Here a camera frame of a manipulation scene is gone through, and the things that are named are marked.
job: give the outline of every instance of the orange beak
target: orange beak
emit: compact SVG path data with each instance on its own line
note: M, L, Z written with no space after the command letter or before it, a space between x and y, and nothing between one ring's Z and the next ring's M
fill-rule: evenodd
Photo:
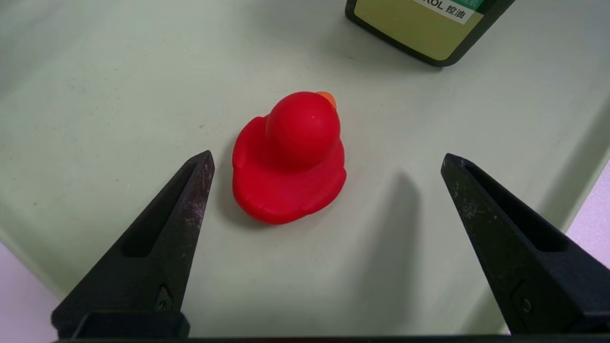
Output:
M326 100L330 101L331 105L333 106L333 108L336 110L337 109L337 103L335 102L335 98L332 96L332 94L328 93L328 92L317 92L319 95L324 96L326 98Z

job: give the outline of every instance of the yellow label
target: yellow label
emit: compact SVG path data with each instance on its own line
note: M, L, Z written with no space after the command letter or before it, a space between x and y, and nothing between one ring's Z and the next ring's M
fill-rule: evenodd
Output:
M449 58L483 17L474 12L462 24L418 1L358 0L354 13L394 40L438 61Z

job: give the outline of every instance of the rubber duck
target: rubber duck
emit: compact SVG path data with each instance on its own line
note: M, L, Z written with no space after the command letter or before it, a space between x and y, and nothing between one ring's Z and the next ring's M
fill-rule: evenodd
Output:
M233 148L233 196L252 218L290 223L330 204L347 173L337 104L328 92L286 96L252 119Z

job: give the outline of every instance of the bottle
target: bottle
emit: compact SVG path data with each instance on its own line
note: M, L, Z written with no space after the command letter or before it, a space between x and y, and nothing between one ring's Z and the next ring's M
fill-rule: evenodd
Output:
M437 67L456 63L514 0L348 0L345 15Z

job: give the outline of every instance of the table surface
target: table surface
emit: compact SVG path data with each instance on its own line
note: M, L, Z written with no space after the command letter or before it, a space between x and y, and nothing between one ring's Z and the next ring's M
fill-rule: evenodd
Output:
M349 23L343 6L0 4L2 242L61 298L187 158L211 150L183 305L192 335L495 331L442 158L471 159L565 227L608 160L610 2L517 1L444 70ZM335 95L348 180L325 210L265 228L232 199L232 144L300 90Z

